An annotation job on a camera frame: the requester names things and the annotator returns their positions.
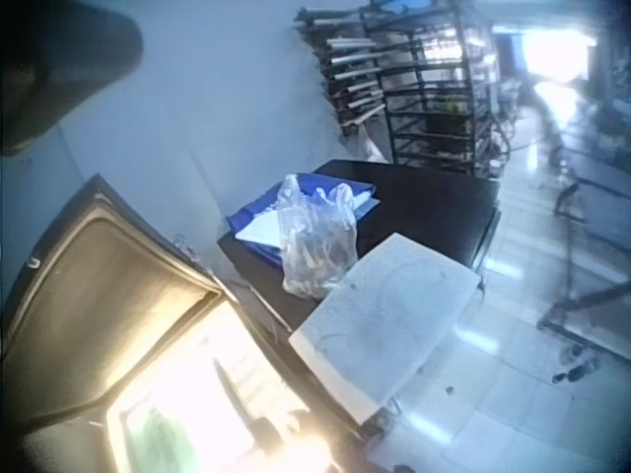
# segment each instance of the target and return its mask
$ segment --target white board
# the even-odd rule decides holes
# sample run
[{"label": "white board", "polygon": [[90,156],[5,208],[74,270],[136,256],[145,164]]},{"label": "white board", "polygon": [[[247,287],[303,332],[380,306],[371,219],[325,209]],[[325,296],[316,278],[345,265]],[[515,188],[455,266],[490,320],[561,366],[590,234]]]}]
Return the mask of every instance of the white board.
[{"label": "white board", "polygon": [[289,342],[361,425],[426,362],[479,281],[394,234],[349,271]]}]

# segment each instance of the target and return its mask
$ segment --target green object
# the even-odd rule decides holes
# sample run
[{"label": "green object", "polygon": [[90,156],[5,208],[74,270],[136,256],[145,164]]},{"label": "green object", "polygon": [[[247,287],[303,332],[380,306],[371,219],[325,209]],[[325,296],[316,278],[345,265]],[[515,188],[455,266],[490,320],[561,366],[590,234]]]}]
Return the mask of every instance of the green object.
[{"label": "green object", "polygon": [[176,419],[152,409],[142,428],[131,433],[136,473],[196,473],[195,448]]}]

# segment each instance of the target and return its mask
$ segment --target shelving rack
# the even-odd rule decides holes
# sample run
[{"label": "shelving rack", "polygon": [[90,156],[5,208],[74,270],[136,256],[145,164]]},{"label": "shelving rack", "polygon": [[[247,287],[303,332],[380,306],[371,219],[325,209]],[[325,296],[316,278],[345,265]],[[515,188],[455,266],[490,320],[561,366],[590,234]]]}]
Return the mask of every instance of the shelving rack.
[{"label": "shelving rack", "polygon": [[365,15],[382,12],[371,4],[358,10],[306,10],[295,25],[319,61],[326,96],[333,105],[345,135],[353,134],[368,119],[383,115],[384,91],[375,59],[388,54],[377,41],[366,37]]},{"label": "shelving rack", "polygon": [[490,25],[472,7],[360,14],[388,55],[373,58],[395,164],[485,175],[493,157],[489,84],[497,74]]}]

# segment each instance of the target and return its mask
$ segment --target plastic bag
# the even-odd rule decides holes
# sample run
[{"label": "plastic bag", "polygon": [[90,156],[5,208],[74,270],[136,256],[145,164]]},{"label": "plastic bag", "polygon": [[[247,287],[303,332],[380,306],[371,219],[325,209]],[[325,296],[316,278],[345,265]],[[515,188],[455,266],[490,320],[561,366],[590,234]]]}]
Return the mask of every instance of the plastic bag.
[{"label": "plastic bag", "polygon": [[283,288],[302,298],[323,299],[357,262],[353,191],[339,184],[328,195],[304,195],[295,174],[278,191]]},{"label": "plastic bag", "polygon": [[360,161],[387,164],[387,159],[384,158],[384,155],[377,145],[371,140],[364,124],[360,125],[359,132],[357,133],[357,148],[357,157]]}]

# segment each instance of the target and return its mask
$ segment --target freezer lid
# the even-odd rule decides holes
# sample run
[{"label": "freezer lid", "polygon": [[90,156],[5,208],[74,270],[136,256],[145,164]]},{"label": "freezer lid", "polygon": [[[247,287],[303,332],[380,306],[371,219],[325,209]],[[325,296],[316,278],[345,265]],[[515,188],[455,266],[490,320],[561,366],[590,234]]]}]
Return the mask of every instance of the freezer lid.
[{"label": "freezer lid", "polygon": [[30,430],[106,404],[221,297],[95,176],[41,238],[4,307],[4,421]]}]

